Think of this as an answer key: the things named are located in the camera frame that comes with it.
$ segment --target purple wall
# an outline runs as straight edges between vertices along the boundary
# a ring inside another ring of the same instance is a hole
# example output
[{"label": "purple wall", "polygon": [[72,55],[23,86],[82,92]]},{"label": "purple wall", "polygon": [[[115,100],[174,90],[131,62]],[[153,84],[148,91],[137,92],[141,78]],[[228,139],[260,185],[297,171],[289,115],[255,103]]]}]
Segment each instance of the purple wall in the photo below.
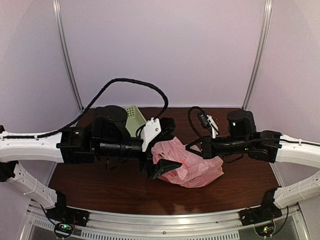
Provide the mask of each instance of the purple wall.
[{"label": "purple wall", "polygon": [[[51,131],[70,122],[77,108],[62,59],[52,1],[0,3],[0,124],[9,132]],[[54,164],[23,163],[46,183]],[[0,184],[0,239],[18,238],[30,199]]]},{"label": "purple wall", "polygon": [[[320,142],[320,2],[273,1],[266,48],[249,110],[259,130]],[[318,169],[278,163],[286,185]],[[300,203],[308,229],[319,239],[320,197]]]},{"label": "purple wall", "polygon": [[[249,85],[265,1],[61,1],[79,93],[87,105],[113,78],[156,84],[171,107],[239,107]],[[96,106],[161,106],[156,92],[117,83]]]}]

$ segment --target wooden table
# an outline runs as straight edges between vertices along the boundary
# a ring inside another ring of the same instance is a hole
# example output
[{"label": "wooden table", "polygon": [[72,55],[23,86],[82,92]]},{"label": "wooden table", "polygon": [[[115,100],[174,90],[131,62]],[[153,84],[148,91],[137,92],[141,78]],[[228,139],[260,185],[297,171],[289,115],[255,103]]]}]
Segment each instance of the wooden table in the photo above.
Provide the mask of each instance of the wooden table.
[{"label": "wooden table", "polygon": [[[159,108],[141,108],[146,119],[155,116]],[[226,114],[234,109],[205,108],[216,119],[221,135],[228,134]],[[86,126],[93,118],[94,109],[80,120]],[[176,123],[174,134],[184,144],[195,140],[187,119],[188,108],[169,108],[163,117]],[[194,123],[201,133],[196,116]],[[103,162],[66,165],[59,163],[50,187],[66,195],[72,207],[123,214],[173,215],[212,213],[259,205],[266,190],[278,187],[267,162],[244,157],[232,164],[223,164],[220,178],[202,188],[188,189],[159,179],[147,179],[139,171],[137,160],[108,171]]]}]

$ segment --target white cable clip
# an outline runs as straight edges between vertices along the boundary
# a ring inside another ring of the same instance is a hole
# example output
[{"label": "white cable clip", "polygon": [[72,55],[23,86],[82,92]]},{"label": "white cable clip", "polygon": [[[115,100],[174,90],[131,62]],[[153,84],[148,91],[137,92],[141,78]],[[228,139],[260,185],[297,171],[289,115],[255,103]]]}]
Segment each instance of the white cable clip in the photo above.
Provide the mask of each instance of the white cable clip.
[{"label": "white cable clip", "polygon": [[29,191],[29,192],[24,192],[23,195],[29,195],[29,194],[32,194],[36,191],[37,189],[37,186],[38,186],[38,179],[35,179],[35,185],[34,185],[34,189],[32,191]]}]

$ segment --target black cable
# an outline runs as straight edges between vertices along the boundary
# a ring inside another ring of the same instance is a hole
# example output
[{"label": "black cable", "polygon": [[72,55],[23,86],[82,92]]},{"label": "black cable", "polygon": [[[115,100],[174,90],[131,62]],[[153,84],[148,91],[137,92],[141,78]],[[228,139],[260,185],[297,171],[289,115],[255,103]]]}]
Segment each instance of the black cable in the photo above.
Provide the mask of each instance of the black cable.
[{"label": "black cable", "polygon": [[224,157],[228,157],[228,156],[227,156],[227,155],[223,155],[223,156],[222,156],[222,160],[223,160],[223,162],[224,162],[225,164],[232,164],[232,163],[234,163],[234,162],[236,162],[236,161],[238,161],[238,160],[243,159],[244,156],[245,156],[245,155],[241,154],[240,156],[236,157],[235,159],[232,159],[231,161],[225,161]]},{"label": "black cable", "polygon": [[96,102],[96,100],[101,96],[101,94],[113,83],[116,83],[116,82],[122,82],[122,83],[132,83],[132,84],[138,84],[138,85],[142,85],[142,86],[145,86],[145,87],[148,87],[148,88],[151,88],[153,90],[155,90],[157,93],[159,93],[161,95],[161,97],[163,98],[163,101],[164,101],[164,106],[163,108],[161,109],[161,111],[158,113],[158,115],[156,116],[156,118],[158,118],[161,114],[164,113],[164,111],[167,110],[168,108],[168,105],[169,105],[169,102],[168,102],[168,98],[167,96],[165,95],[165,93],[160,89],[158,88],[157,86],[151,84],[151,83],[148,83],[148,82],[144,82],[144,81],[140,81],[140,80],[135,80],[135,79],[130,79],[130,78],[115,78],[115,79],[112,79],[110,80],[106,85],[103,86],[103,88],[101,88],[101,90],[98,92],[98,94],[92,99],[92,101],[88,104],[88,106],[86,106],[86,108],[83,110],[83,112],[76,118],[74,119],[72,122],[68,123],[67,125],[57,129],[57,130],[54,130],[54,131],[51,131],[51,132],[48,132],[48,133],[44,133],[44,134],[40,134],[38,136],[34,136],[34,135],[8,135],[8,136],[4,136],[3,138],[4,139],[34,139],[34,138],[46,138],[46,137],[50,137],[52,135],[55,135],[57,133],[60,133],[62,131],[64,131],[65,129],[71,127],[73,124],[75,124],[76,122],[78,122],[87,112],[88,110],[92,107],[92,105]]},{"label": "black cable", "polygon": [[[59,224],[68,225],[68,226],[71,228],[71,230],[68,230],[68,232],[69,232],[68,235],[65,236],[64,238],[68,238],[68,237],[70,237],[70,236],[72,235],[72,233],[74,232],[74,229],[75,229],[74,226],[71,226],[70,224],[67,224],[67,223],[64,223],[64,222],[59,222],[59,223],[57,223],[57,224],[54,223],[54,222],[48,217],[45,208],[44,208],[41,204],[40,204],[40,207],[42,208],[42,211],[43,211],[45,217],[46,217],[46,218],[49,220],[49,222],[52,223],[58,230],[60,230],[60,231],[62,231],[62,232],[65,232],[65,229],[61,228],[61,227],[59,226]],[[54,234],[55,234],[57,237],[61,238],[59,235],[57,235],[55,228],[53,229],[53,232],[54,232]]]},{"label": "black cable", "polygon": [[220,143],[212,143],[213,146],[221,147],[221,148],[234,148],[234,147],[246,147],[252,143],[258,142],[272,142],[272,141],[281,141],[279,138],[257,138],[249,141],[236,143],[236,144],[220,144]]},{"label": "black cable", "polygon": [[[203,140],[203,136],[200,134],[200,132],[198,132],[198,130],[196,129],[194,123],[192,122],[191,119],[191,113],[193,110],[199,110],[202,114],[204,114],[205,116],[207,116],[207,113],[199,106],[192,106],[189,108],[188,112],[187,112],[187,116],[188,116],[188,121],[189,121],[189,125],[192,128],[192,130],[194,131],[194,133]],[[218,129],[215,128],[215,126],[212,126],[213,129],[217,132],[218,135],[220,135],[220,132],[218,131]]]},{"label": "black cable", "polygon": [[282,141],[290,144],[307,144],[307,145],[312,145],[312,146],[317,146],[320,147],[320,144],[318,143],[313,143],[313,142],[308,142],[308,141],[290,141],[286,139],[280,139],[280,138],[257,138],[257,139],[252,139],[249,141],[241,142],[241,143],[236,143],[236,144],[220,144],[220,143],[212,143],[213,146],[217,146],[220,148],[234,148],[234,147],[246,147],[252,143],[259,143],[259,142],[273,142],[273,141]]},{"label": "black cable", "polygon": [[278,234],[278,233],[284,228],[284,226],[286,225],[286,222],[287,222],[287,220],[288,220],[288,217],[289,217],[289,207],[286,206],[286,217],[285,217],[285,220],[284,220],[282,226],[278,229],[278,231],[276,231],[275,233],[273,233],[272,236]]},{"label": "black cable", "polygon": [[40,207],[42,208],[42,211],[45,215],[45,217],[49,220],[50,223],[52,223],[55,227],[58,227],[57,224],[55,224],[47,215],[45,208],[40,204]]}]

